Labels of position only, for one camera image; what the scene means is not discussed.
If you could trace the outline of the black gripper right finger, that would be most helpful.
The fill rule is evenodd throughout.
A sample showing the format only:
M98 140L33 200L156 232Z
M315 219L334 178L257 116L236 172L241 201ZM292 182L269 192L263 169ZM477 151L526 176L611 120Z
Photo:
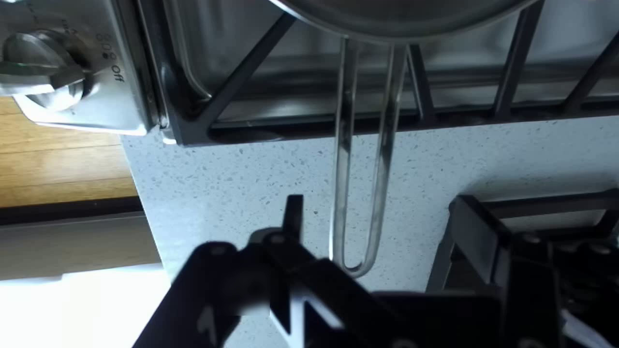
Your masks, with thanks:
M619 196L458 196L423 348L619 348Z

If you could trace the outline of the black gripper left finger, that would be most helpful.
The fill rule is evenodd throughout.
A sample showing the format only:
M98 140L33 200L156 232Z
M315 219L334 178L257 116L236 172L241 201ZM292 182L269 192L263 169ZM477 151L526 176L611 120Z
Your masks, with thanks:
M253 308L267 308L294 348L385 346L377 302L299 244L301 205L290 196L282 225L255 230L241 250L197 246L131 348L224 348Z

